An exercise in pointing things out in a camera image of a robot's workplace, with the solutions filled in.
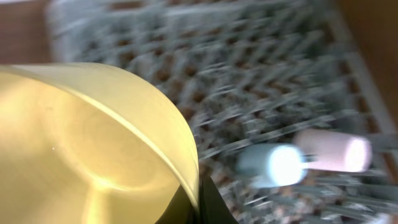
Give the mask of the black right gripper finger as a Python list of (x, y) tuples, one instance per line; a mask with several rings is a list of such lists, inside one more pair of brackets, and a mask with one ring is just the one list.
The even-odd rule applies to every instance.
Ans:
[(156, 224), (238, 224), (210, 176), (204, 176), (199, 187), (197, 210), (180, 186)]

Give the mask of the pink cup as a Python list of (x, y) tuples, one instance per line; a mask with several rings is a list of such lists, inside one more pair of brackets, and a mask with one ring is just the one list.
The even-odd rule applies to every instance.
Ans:
[(304, 129), (292, 141), (305, 155), (315, 156), (309, 169), (364, 172), (372, 157), (371, 142), (362, 136), (323, 129)]

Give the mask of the blue cup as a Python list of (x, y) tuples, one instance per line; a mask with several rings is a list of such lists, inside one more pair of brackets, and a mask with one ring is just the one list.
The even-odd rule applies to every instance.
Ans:
[(236, 172), (249, 179), (255, 189), (283, 187), (302, 181), (307, 163), (292, 144), (253, 144), (237, 156)]

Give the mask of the yellow bowl with food scraps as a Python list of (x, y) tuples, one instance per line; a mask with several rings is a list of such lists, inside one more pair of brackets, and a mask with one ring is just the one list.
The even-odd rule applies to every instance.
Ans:
[(99, 63), (1, 67), (2, 223), (184, 223), (198, 155), (155, 86)]

